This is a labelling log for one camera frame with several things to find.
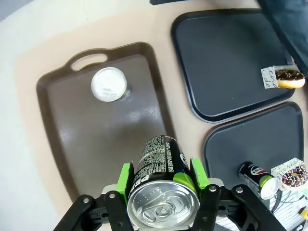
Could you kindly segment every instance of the tray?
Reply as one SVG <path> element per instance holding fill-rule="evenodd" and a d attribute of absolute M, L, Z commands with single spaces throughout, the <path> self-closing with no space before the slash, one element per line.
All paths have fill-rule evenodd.
<path fill-rule="evenodd" d="M 299 106 L 287 102 L 214 129 L 203 147 L 205 169 L 226 188 L 244 183 L 238 170 L 251 161 L 266 171 L 293 157 L 304 159 L 303 118 Z"/>
<path fill-rule="evenodd" d="M 291 57 L 260 10 L 185 13 L 171 35 L 191 108 L 206 122 L 242 116 L 294 93 L 264 89 L 260 70 L 289 64 Z"/>
<path fill-rule="evenodd" d="M 71 65 L 84 57 L 105 54 L 107 61 Z M 91 92 L 94 74 L 119 68 L 130 96 L 110 103 Z M 51 150 L 72 200 L 80 194 L 97 197 L 116 184 L 124 163 L 138 164 L 144 145 L 157 135 L 175 136 L 154 51 L 134 43 L 115 49 L 92 49 L 38 81 L 38 102 Z"/>

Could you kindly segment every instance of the donut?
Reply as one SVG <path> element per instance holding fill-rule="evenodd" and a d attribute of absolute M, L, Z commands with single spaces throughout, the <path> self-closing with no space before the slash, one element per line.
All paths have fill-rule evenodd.
<path fill-rule="evenodd" d="M 301 88 L 305 84 L 304 75 L 297 70 L 275 71 L 277 83 L 280 88 Z"/>
<path fill-rule="evenodd" d="M 302 190 L 308 182 L 308 173 L 305 165 L 295 167 L 282 176 L 282 185 L 294 191 Z"/>

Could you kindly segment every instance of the can top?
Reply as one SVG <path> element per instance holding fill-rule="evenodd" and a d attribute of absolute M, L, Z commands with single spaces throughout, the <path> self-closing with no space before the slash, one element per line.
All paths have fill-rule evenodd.
<path fill-rule="evenodd" d="M 268 200 L 272 198 L 278 191 L 278 187 L 279 187 L 279 180 L 275 177 L 270 178 L 264 183 L 263 187 L 261 188 L 260 197 L 263 200 Z"/>
<path fill-rule="evenodd" d="M 196 194 L 187 186 L 157 180 L 142 185 L 130 195 L 128 216 L 139 228 L 190 225 L 199 205 Z"/>
<path fill-rule="evenodd" d="M 115 101 L 125 93 L 127 81 L 124 73 L 115 67 L 99 70 L 93 76 L 91 90 L 93 95 L 101 101 Z"/>

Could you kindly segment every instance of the bolt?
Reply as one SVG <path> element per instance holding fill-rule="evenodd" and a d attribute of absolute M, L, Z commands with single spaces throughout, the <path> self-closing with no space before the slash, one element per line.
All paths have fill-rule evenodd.
<path fill-rule="evenodd" d="M 215 192 L 216 191 L 216 187 L 214 185 L 210 186 L 210 191 L 211 192 Z"/>
<path fill-rule="evenodd" d="M 237 187 L 236 188 L 236 192 L 237 193 L 242 193 L 243 192 L 243 188 L 242 187 Z"/>

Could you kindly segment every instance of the black tray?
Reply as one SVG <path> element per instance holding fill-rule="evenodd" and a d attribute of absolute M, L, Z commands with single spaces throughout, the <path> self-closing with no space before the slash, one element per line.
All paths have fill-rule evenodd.
<path fill-rule="evenodd" d="M 287 102 L 214 129 L 203 147 L 205 170 L 231 189 L 243 182 L 238 170 L 251 161 L 266 171 L 293 157 L 304 159 L 302 112 Z"/>
<path fill-rule="evenodd" d="M 264 89 L 261 69 L 290 63 L 260 10 L 180 15 L 171 35 L 190 105 L 216 123 L 288 99 L 294 90 Z"/>

